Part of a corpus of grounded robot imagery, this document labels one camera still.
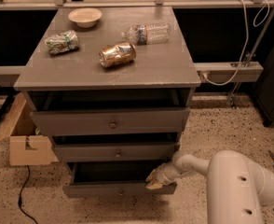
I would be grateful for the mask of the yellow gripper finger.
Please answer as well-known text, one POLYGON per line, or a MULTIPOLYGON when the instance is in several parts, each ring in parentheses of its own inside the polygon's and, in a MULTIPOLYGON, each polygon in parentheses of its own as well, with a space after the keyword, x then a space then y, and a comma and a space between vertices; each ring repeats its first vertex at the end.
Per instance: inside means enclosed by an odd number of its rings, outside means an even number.
POLYGON ((147 189, 161 189, 163 185, 159 182, 150 182, 145 187, 147 189))
POLYGON ((146 178, 145 180, 147 183, 150 183, 150 182, 158 182, 158 177, 157 177, 157 170, 154 169, 150 175, 146 178))

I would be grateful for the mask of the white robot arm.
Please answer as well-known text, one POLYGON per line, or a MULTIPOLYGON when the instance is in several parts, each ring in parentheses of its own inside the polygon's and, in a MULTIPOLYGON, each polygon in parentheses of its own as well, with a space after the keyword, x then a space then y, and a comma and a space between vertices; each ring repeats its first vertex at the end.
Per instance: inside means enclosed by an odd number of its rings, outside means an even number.
POLYGON ((207 178, 208 224, 264 224, 261 208, 274 204, 274 174, 233 150, 208 160, 179 150, 150 173, 146 187, 161 189, 194 173, 207 178))

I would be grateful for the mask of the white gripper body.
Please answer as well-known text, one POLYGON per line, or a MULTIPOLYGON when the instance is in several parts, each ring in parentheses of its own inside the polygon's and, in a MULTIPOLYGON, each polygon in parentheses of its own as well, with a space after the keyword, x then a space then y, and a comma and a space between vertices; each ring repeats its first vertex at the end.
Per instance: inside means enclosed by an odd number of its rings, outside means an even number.
POLYGON ((164 186, 175 181, 175 167, 172 163, 163 163, 157 168, 157 181, 164 186))

